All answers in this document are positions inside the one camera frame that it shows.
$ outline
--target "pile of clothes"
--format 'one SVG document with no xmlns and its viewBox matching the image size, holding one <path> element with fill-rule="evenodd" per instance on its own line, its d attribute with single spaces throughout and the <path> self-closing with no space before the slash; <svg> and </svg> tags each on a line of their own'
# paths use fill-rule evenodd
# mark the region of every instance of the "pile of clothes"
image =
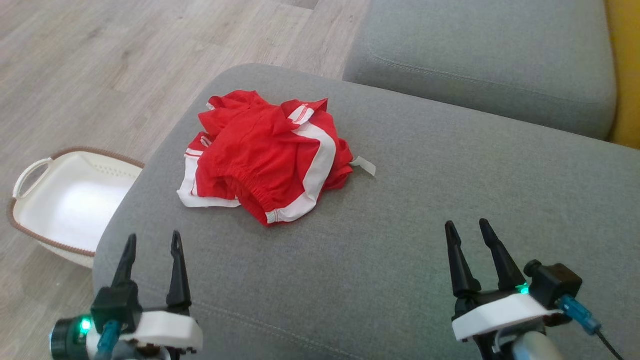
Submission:
<svg viewBox="0 0 640 360">
<path fill-rule="evenodd" d="M 271 226 L 306 215 L 325 190 L 342 188 L 353 161 L 338 137 L 327 100 L 272 105 L 257 92 L 211 97 L 205 129 L 191 142 L 178 195 L 190 208 L 242 205 Z"/>
</svg>

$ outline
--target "gray fabric upholstery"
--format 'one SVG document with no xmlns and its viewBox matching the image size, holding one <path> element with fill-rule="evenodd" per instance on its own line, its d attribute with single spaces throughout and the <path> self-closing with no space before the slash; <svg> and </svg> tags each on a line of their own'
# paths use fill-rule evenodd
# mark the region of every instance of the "gray fabric upholstery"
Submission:
<svg viewBox="0 0 640 360">
<path fill-rule="evenodd" d="M 373 0 L 344 80 L 604 139 L 602 0 Z"/>
<path fill-rule="evenodd" d="M 287 225 L 243 208 L 188 209 L 177 194 L 184 150 L 209 97 L 257 90 L 280 103 L 329 98 L 355 155 L 346 187 Z M 444 224 L 455 221 L 475 276 L 497 287 L 478 220 L 488 218 L 522 267 L 563 262 L 579 298 L 626 354 L 640 345 L 640 152 L 583 136 L 265 65 L 208 86 L 147 164 L 97 250 L 95 288 L 111 282 L 129 234 L 144 306 L 164 303 L 172 231 L 182 233 L 205 332 L 190 359 L 477 359 L 457 343 Z M 605 359 L 576 324 L 551 329 L 567 359 Z"/>
</svg>

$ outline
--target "white stripe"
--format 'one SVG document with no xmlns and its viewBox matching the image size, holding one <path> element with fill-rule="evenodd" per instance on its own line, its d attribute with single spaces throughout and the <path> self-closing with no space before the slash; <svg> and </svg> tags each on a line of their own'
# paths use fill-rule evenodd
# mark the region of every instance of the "white stripe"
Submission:
<svg viewBox="0 0 640 360">
<path fill-rule="evenodd" d="M 185 152 L 185 154 L 187 154 L 187 155 L 193 155 L 193 156 L 202 156 L 202 154 L 204 154 L 204 151 L 198 151 L 198 150 L 193 150 L 193 149 L 187 149 L 187 152 Z"/>
<path fill-rule="evenodd" d="M 198 170 L 198 159 L 184 155 L 184 180 L 177 191 L 180 200 L 187 208 L 208 208 L 209 206 L 219 206 L 223 208 L 236 208 L 240 202 L 236 200 L 221 199 L 219 197 L 198 197 L 196 183 L 196 171 Z"/>
<path fill-rule="evenodd" d="M 200 143 L 206 147 L 210 147 L 212 144 L 211 140 L 207 139 L 204 136 L 200 138 Z"/>
<path fill-rule="evenodd" d="M 274 222 L 292 222 L 313 210 L 317 204 L 324 182 L 331 172 L 331 167 L 333 166 L 333 161 L 335 159 L 335 142 L 320 127 L 317 127 L 310 122 L 305 122 L 299 128 L 294 130 L 293 133 L 305 138 L 319 140 L 320 147 L 318 148 L 318 152 L 316 153 L 316 156 L 314 156 L 311 166 L 302 181 L 305 192 L 287 207 L 275 209 L 266 213 L 265 215 L 267 216 L 268 224 L 273 224 Z"/>
</svg>

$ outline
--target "basket handle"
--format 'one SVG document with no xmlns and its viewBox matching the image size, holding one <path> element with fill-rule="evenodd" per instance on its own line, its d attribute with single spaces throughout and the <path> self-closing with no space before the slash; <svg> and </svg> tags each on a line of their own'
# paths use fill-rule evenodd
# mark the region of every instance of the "basket handle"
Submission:
<svg viewBox="0 0 640 360">
<path fill-rule="evenodd" d="M 13 198 L 16 199 L 16 200 L 19 200 L 19 199 L 24 199 L 25 197 L 27 197 L 27 195 L 29 195 L 29 193 L 33 189 L 35 189 L 36 186 L 38 186 L 40 181 L 42 181 L 42 179 L 44 179 L 45 175 L 47 175 L 47 173 L 51 169 L 51 164 L 53 164 L 53 160 L 51 158 L 42 159 L 40 161 L 36 161 L 33 164 L 31 164 L 31 166 L 29 166 L 22 173 L 22 175 L 20 175 L 20 177 L 18 178 L 18 181 L 15 183 L 15 186 L 13 187 Z M 33 174 L 33 172 L 35 170 L 37 170 L 38 168 L 40 168 L 43 165 L 49 165 L 49 168 L 47 170 L 45 170 L 44 174 L 42 174 L 38 178 L 38 180 L 36 180 L 36 182 L 33 183 L 33 185 L 31 185 L 31 188 L 29 188 L 29 190 L 27 190 L 27 192 L 24 193 L 24 195 L 20 195 L 20 190 L 22 190 L 22 185 L 24 184 L 24 181 L 27 179 L 27 177 L 29 177 L 31 174 Z"/>
</svg>

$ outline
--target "blue cable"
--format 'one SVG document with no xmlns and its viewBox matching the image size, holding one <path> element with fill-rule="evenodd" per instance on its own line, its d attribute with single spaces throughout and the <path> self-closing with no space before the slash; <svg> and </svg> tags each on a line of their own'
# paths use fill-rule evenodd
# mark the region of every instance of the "blue cable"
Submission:
<svg viewBox="0 0 640 360">
<path fill-rule="evenodd" d="M 557 304 L 558 308 L 574 319 L 582 325 L 584 331 L 589 335 L 597 335 L 602 343 L 607 347 L 607 350 L 611 352 L 611 354 L 618 360 L 623 360 L 622 356 L 613 348 L 613 346 L 609 343 L 607 338 L 604 337 L 600 329 L 602 328 L 602 324 L 593 318 L 593 315 L 586 307 L 584 307 L 578 300 L 575 300 L 571 295 L 564 295 L 558 300 Z"/>
<path fill-rule="evenodd" d="M 591 312 L 571 295 L 561 297 L 557 306 L 567 316 L 579 322 L 584 331 L 591 336 L 595 335 L 596 331 L 602 327 L 602 324 L 593 318 Z"/>
<path fill-rule="evenodd" d="M 111 360 L 113 348 L 116 347 L 120 339 L 120 322 L 115 320 L 109 321 L 102 331 L 100 341 L 98 341 L 98 352 L 94 360 Z"/>
</svg>

